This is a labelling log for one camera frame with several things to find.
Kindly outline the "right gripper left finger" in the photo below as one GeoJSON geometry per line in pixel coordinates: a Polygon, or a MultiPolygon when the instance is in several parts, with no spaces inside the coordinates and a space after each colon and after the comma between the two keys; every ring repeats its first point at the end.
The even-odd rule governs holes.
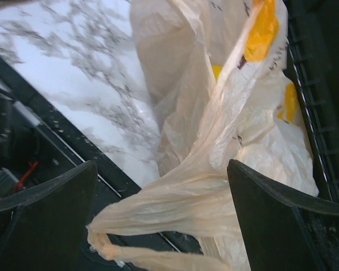
{"type": "Polygon", "coordinates": [[[0,200],[0,270],[73,270],[97,185],[87,161],[0,200]]]}

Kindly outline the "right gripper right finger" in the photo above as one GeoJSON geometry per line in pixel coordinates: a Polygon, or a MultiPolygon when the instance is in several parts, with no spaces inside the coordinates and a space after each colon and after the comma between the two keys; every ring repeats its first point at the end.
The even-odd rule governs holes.
{"type": "Polygon", "coordinates": [[[238,160],[227,172],[251,270],[339,270],[339,204],[238,160]]]}

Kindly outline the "translucent orange plastic bag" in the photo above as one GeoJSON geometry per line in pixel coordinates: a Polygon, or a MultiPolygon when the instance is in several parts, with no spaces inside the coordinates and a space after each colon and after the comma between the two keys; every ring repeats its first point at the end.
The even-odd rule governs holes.
{"type": "Polygon", "coordinates": [[[88,242],[147,270],[249,270],[229,187],[238,159],[317,195],[284,76],[283,1],[133,1],[133,39],[162,132],[160,178],[100,211],[88,242]]]}

